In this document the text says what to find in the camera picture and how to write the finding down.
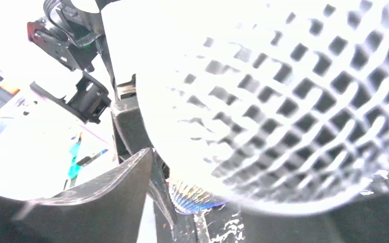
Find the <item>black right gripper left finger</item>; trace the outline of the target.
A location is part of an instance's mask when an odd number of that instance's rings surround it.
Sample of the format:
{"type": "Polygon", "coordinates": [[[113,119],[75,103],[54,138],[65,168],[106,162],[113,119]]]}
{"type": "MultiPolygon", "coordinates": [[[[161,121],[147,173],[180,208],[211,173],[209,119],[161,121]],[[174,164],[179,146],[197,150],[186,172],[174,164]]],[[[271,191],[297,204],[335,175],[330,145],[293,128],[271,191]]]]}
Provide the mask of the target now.
{"type": "Polygon", "coordinates": [[[53,198],[0,196],[0,242],[136,242],[152,162],[147,148],[53,198]]]}

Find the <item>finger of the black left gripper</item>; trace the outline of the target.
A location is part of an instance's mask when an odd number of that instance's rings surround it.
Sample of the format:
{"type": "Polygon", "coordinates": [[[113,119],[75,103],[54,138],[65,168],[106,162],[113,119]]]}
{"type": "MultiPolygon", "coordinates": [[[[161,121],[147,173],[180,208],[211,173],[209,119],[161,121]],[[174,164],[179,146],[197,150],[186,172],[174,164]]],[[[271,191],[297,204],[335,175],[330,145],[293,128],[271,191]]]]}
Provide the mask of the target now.
{"type": "MultiPolygon", "coordinates": [[[[111,108],[114,127],[130,155],[145,148],[153,148],[145,130],[137,98],[115,102],[111,108]]],[[[162,169],[163,161],[153,152],[153,162],[147,193],[168,222],[170,230],[177,224],[177,214],[171,203],[168,185],[162,169]]]]}

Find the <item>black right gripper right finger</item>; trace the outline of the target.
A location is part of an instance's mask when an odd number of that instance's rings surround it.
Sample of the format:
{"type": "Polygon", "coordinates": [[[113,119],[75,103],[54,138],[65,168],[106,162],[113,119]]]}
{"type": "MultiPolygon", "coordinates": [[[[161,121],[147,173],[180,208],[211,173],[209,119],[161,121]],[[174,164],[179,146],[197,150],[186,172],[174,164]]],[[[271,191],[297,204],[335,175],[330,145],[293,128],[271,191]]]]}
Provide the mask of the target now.
{"type": "Polygon", "coordinates": [[[248,242],[389,242],[389,191],[314,216],[242,219],[248,242]]]}

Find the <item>glitter silver microphone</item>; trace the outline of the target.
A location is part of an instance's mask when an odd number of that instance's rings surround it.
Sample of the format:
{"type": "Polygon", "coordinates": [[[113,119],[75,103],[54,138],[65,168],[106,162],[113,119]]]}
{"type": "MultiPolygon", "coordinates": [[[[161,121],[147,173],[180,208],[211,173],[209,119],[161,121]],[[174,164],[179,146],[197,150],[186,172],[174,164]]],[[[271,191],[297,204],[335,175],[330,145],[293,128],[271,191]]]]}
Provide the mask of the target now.
{"type": "Polygon", "coordinates": [[[116,1],[102,17],[172,177],[307,215],[389,170],[389,1],[116,1]]]}

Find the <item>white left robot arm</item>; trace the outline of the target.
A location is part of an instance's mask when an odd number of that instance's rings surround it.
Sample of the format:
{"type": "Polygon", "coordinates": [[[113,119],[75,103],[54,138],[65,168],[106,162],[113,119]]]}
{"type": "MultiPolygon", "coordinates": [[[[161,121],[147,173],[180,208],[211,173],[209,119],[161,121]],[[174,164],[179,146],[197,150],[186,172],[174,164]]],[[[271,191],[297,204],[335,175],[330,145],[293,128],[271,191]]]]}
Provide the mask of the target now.
{"type": "MultiPolygon", "coordinates": [[[[119,155],[132,155],[141,148],[152,147],[147,138],[145,127],[141,125],[141,114],[136,97],[136,75],[133,74],[127,83],[115,83],[115,75],[105,35],[101,10],[109,3],[116,1],[93,1],[93,7],[99,10],[81,10],[75,6],[75,1],[44,1],[44,17],[27,23],[28,39],[36,44],[45,53],[53,57],[70,71],[81,70],[83,78],[81,87],[91,84],[93,72],[93,59],[99,54],[105,64],[110,76],[112,87],[116,95],[116,103],[111,107],[113,118],[114,139],[116,141],[119,155]]],[[[38,85],[34,86],[48,98],[55,99],[45,90],[41,90],[38,85]]],[[[63,101],[63,98],[55,99],[57,104],[63,106],[71,113],[75,114],[83,122],[100,123],[99,115],[105,109],[105,104],[109,106],[110,101],[100,101],[98,112],[79,108],[75,105],[75,98],[85,96],[88,91],[77,91],[70,101],[63,101]]],[[[148,195],[153,199],[156,206],[163,214],[172,230],[175,229],[178,219],[174,205],[171,202],[166,176],[169,172],[165,170],[162,159],[155,155],[152,164],[151,176],[148,186],[148,195]]]]}

